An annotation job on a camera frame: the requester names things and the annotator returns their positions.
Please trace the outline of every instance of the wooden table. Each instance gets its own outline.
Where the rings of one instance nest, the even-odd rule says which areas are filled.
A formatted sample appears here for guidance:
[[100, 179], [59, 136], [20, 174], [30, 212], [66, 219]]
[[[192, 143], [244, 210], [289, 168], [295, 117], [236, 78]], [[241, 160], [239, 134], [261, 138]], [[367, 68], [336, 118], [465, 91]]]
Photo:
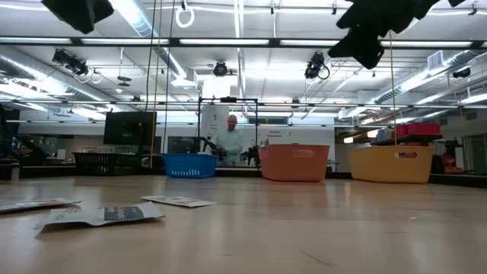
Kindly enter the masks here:
[[83, 208], [140, 196], [219, 202], [158, 207], [160, 221], [68, 226], [34, 237], [40, 210], [0, 216], [1, 274], [483, 273], [487, 192], [351, 180], [62, 177], [0, 185], [0, 202], [65, 197]]

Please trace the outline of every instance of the black basket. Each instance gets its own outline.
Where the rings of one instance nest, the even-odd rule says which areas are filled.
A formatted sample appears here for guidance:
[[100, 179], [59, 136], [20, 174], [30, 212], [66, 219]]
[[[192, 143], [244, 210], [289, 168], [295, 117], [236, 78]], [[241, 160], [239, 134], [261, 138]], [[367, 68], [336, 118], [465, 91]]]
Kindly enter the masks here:
[[141, 167], [141, 158], [138, 155], [79, 152], [73, 152], [73, 155], [80, 175], [137, 175]]

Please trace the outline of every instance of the red container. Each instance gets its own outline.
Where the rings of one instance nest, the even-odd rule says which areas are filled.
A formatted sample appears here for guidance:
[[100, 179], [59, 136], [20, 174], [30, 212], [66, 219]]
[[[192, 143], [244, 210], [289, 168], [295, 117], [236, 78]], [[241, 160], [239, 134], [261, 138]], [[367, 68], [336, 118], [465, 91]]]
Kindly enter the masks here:
[[407, 135], [440, 135], [440, 125], [437, 123], [411, 123], [407, 126]]
[[270, 145], [259, 150], [262, 176], [277, 181], [325, 179], [328, 145]]
[[408, 125], [396, 126], [397, 137], [408, 135]]

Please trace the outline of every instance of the television screen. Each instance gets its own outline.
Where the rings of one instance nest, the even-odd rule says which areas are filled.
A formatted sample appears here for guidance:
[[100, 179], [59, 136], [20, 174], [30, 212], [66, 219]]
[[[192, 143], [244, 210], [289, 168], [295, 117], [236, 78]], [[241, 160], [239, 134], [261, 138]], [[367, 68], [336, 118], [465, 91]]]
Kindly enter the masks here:
[[107, 113], [103, 143], [105, 145], [151, 145], [152, 127], [156, 122], [157, 115], [153, 112], [147, 112], [145, 115], [143, 112]]

